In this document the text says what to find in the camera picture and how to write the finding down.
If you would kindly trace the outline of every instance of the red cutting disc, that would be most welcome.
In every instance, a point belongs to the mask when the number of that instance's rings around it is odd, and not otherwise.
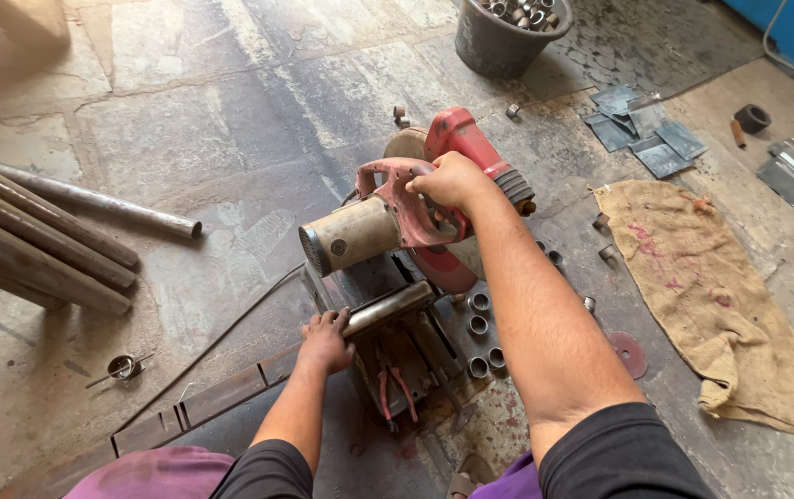
[[[442,246],[410,248],[406,253],[434,286],[451,295],[466,293],[477,284],[474,273]]]
[[[616,351],[624,368],[633,379],[646,374],[646,368],[649,366],[646,361],[646,352],[633,336],[624,331],[613,331],[609,338],[613,350]]]

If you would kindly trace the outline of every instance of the pliers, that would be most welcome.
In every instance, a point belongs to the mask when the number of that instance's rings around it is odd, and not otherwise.
[[[376,358],[378,359],[378,367],[381,369],[378,373],[378,394],[382,402],[382,414],[384,414],[384,419],[388,422],[388,428],[391,430],[391,433],[396,433],[399,429],[397,428],[397,424],[391,419],[391,410],[388,408],[389,372],[391,376],[397,380],[397,384],[400,385],[403,394],[406,396],[406,401],[409,403],[409,413],[412,414],[413,423],[418,423],[418,414],[415,414],[415,404],[412,402],[412,394],[409,393],[409,389],[406,388],[406,383],[403,383],[403,379],[400,377],[400,369],[395,368],[391,363],[391,358],[384,354],[384,349],[380,341],[376,341]]]

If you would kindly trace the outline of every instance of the black sleeve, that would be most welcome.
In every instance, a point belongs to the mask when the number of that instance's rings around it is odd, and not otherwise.
[[[231,465],[210,499],[311,499],[314,476],[307,460],[285,440],[264,440]]]
[[[539,467],[546,499],[713,499],[656,409],[618,404],[586,417],[547,451]]]

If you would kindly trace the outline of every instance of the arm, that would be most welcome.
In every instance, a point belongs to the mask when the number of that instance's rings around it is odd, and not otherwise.
[[[348,320],[348,309],[314,315],[308,326],[302,326],[304,343],[298,360],[277,402],[261,422],[249,447],[264,440],[286,440],[307,460],[316,474],[320,461],[323,396],[326,379],[346,368],[353,358],[353,344],[345,347],[342,331]]]
[[[510,201],[459,153],[406,185],[470,218],[495,320],[529,420],[536,465],[561,436],[601,408],[646,402],[579,296],[536,245]]]

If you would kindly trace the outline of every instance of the cable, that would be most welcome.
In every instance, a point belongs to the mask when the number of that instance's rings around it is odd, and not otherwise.
[[[193,368],[194,368],[194,366],[196,365],[196,363],[197,363],[197,362],[199,362],[201,359],[203,359],[203,357],[205,357],[205,356],[206,356],[206,353],[209,353],[209,350],[211,350],[211,349],[215,348],[215,345],[217,345],[217,344],[218,344],[218,343],[219,343],[219,342],[220,342],[222,339],[224,339],[224,337],[227,335],[227,333],[231,332],[231,329],[233,329],[233,328],[234,328],[234,326],[236,326],[236,325],[237,325],[237,324],[238,324],[240,321],[242,321],[242,318],[243,318],[243,317],[245,317],[247,314],[249,314],[249,312],[252,312],[252,309],[254,309],[256,306],[258,306],[258,304],[260,304],[262,301],[264,301],[264,299],[265,299],[265,298],[267,298],[267,296],[268,296],[268,295],[270,295],[270,294],[273,292],[273,290],[274,290],[274,289],[277,289],[277,287],[278,287],[278,286],[280,286],[280,284],[281,284],[281,283],[282,283],[284,280],[286,280],[286,278],[287,278],[287,277],[291,276],[292,274],[294,274],[294,273],[295,273],[295,271],[296,271],[296,270],[298,270],[298,269],[300,269],[301,267],[303,267],[303,266],[304,266],[304,263],[305,263],[306,261],[307,261],[307,260],[304,260],[303,262],[301,262],[301,263],[300,263],[300,264],[298,264],[297,266],[295,266],[295,267],[292,267],[292,269],[291,269],[291,270],[289,270],[287,273],[285,273],[285,274],[284,274],[282,277],[280,277],[280,279],[279,279],[279,280],[277,280],[277,282],[275,282],[275,283],[274,283],[274,284],[272,284],[272,285],[271,285],[269,288],[267,288],[267,289],[265,290],[265,292],[264,292],[264,293],[262,293],[262,294],[261,294],[261,295],[260,295],[258,298],[255,298],[255,301],[253,301],[251,304],[249,304],[249,306],[246,308],[246,310],[245,310],[243,313],[241,313],[240,315],[238,315],[238,316],[237,316],[237,318],[236,318],[236,319],[234,319],[234,321],[233,321],[233,322],[230,324],[230,326],[227,326],[227,327],[225,328],[224,332],[222,332],[220,335],[218,335],[218,337],[217,337],[217,338],[215,338],[215,339],[212,341],[212,343],[210,343],[208,346],[206,346],[205,348],[203,348],[203,351],[202,351],[202,352],[200,352],[200,354],[199,354],[199,355],[197,355],[197,356],[196,356],[196,357],[195,357],[195,358],[194,358],[194,359],[193,359],[193,360],[192,360],[192,361],[191,361],[191,362],[190,362],[190,363],[187,365],[187,367],[186,367],[185,369],[181,369],[181,372],[180,372],[179,374],[175,375],[175,377],[174,377],[174,378],[173,378],[171,381],[169,381],[169,383],[167,383],[167,384],[166,384],[166,386],[164,386],[162,389],[160,389],[160,391],[158,391],[156,395],[154,395],[153,397],[151,397],[151,399],[150,399],[149,401],[145,402],[145,403],[144,403],[144,405],[143,405],[143,406],[141,406],[141,408],[139,408],[137,411],[135,411],[135,413],[134,413],[134,414],[132,414],[131,416],[129,416],[129,419],[126,419],[126,420],[125,420],[125,422],[124,422],[122,425],[119,425],[119,427],[118,427],[118,428],[116,428],[116,429],[114,430],[114,435],[116,435],[116,434],[117,434],[117,433],[119,433],[119,432],[122,432],[122,431],[123,431],[123,429],[125,429],[125,427],[126,427],[126,426],[128,426],[128,425],[129,425],[129,424],[130,424],[132,421],[135,421],[135,418],[136,418],[136,417],[138,417],[138,416],[139,416],[139,415],[140,415],[142,412],[144,412],[144,409],[146,409],[146,408],[150,407],[150,404],[152,404],[152,403],[156,402],[156,401],[157,401],[157,399],[159,399],[160,397],[162,397],[164,393],[166,393],[166,392],[167,392],[167,391],[168,391],[168,390],[169,390],[169,389],[170,389],[170,388],[171,388],[171,387],[172,387],[174,384],[176,384],[176,383],[177,383],[177,382],[178,382],[178,381],[179,381],[179,380],[180,380],[180,379],[181,379],[181,378],[182,378],[182,377],[183,377],[185,374],[187,374],[187,373],[188,373],[188,371],[190,371],[190,369],[193,369]]]
[[[345,196],[345,198],[342,199],[342,203],[338,205],[338,208],[345,206],[347,204],[347,201],[350,201],[356,195],[357,195],[357,188],[354,187],[353,189],[351,189],[349,193],[347,193],[347,196]]]
[[[784,5],[787,2],[788,0],[782,0],[782,2],[779,4],[778,10],[776,11],[776,15],[773,16],[773,20],[769,21],[769,26],[767,27],[767,30],[763,32],[763,51],[767,52],[767,55],[773,58],[775,61],[782,63],[794,70],[794,65],[782,59],[782,57],[779,54],[770,51],[767,43],[767,40],[769,38],[769,32],[773,29],[773,25],[776,24],[776,19],[779,18],[779,14],[782,13],[782,9],[784,8]]]

